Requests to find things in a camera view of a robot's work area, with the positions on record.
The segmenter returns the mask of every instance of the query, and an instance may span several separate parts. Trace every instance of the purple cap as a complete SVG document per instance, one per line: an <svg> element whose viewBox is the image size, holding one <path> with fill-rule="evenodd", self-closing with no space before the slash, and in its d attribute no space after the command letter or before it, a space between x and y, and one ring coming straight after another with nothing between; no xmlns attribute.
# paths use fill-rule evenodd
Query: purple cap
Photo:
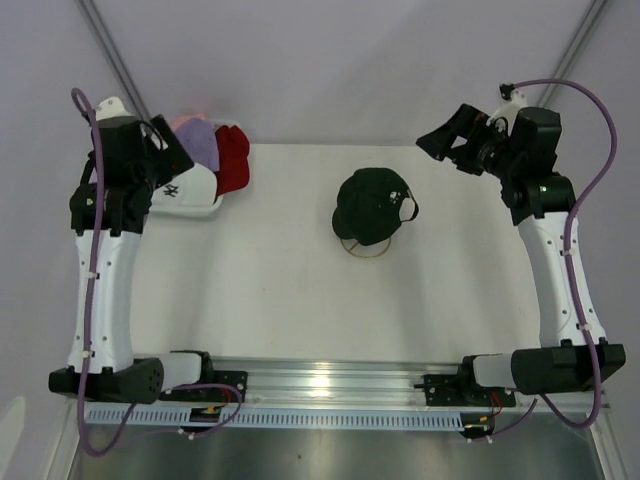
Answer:
<svg viewBox="0 0 640 480"><path fill-rule="evenodd" d="M220 170L220 154L213 125L207 120L191 118L174 132L186 152L195 163L212 172Z"/></svg>

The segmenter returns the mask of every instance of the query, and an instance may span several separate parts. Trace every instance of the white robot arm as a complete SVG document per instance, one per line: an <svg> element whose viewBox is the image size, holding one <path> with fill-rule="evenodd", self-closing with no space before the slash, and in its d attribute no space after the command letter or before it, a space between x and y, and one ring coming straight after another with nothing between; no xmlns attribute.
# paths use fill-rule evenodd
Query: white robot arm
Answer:
<svg viewBox="0 0 640 480"><path fill-rule="evenodd" d="M146 124L153 133L145 134L145 122L127 112L117 97L97 107L96 120L103 144L105 202L86 392L94 400L152 403L173 387L202 381L211 370L203 352L134 358L131 346L133 269L153 192L192 168L193 162L162 117ZM80 273L76 331L67 367L49 376L49 389L69 396L78 392L85 355L85 297L96 206L95 184L89 182L93 155L70 202Z"/></svg>
<svg viewBox="0 0 640 480"><path fill-rule="evenodd" d="M501 93L508 103L493 115L462 105L445 125L416 142L436 160L451 158L458 170L487 172L500 180L502 200L529 254L538 295L540 348L465 357L455 378L425 376L420 387L434 385L431 389L437 390L438 382L446 384L444 396L460 405L489 406L489 393L505 388L529 395L592 389L594 369L584 330L595 344L602 380L625 363L623 346L608 343L593 308L575 220L571 248L565 251L565 225L576 200L571 182L553 171L560 116L527 106L524 95L512 85L501 86ZM453 147L458 137L466 143ZM585 325L574 304L566 255L571 255Z"/></svg>

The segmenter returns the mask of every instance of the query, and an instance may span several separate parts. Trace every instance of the gray floor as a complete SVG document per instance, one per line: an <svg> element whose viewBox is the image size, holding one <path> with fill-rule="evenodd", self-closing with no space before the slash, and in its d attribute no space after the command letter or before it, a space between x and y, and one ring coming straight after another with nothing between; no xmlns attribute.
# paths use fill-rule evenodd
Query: gray floor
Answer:
<svg viewBox="0 0 640 480"><path fill-rule="evenodd" d="M511 421L508 415L503 422ZM130 428L127 434L139 433ZM96 432L94 442L106 440ZM603 479L591 436L534 415L493 445L458 434L223 429L188 441L161 434L110 455L76 455L71 480Z"/></svg>

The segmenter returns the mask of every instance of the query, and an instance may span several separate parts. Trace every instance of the red cap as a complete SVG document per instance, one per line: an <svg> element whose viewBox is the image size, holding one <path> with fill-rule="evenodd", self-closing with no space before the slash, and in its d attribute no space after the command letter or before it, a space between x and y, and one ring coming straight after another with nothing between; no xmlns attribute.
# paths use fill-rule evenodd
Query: red cap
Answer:
<svg viewBox="0 0 640 480"><path fill-rule="evenodd" d="M218 195L240 190L249 184L249 140L240 128L222 126L216 130L220 170Z"/></svg>

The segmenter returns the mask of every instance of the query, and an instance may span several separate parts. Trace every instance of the black cap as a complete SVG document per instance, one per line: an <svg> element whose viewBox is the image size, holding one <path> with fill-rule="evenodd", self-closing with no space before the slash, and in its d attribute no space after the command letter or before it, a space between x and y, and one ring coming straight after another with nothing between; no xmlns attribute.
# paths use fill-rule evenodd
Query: black cap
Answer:
<svg viewBox="0 0 640 480"><path fill-rule="evenodd" d="M357 240L364 246L382 242L402 225L400 207L407 198L413 200L411 190L393 170L356 170L340 187L338 207L333 212L333 231L343 240ZM416 203L409 221L417 215Z"/></svg>

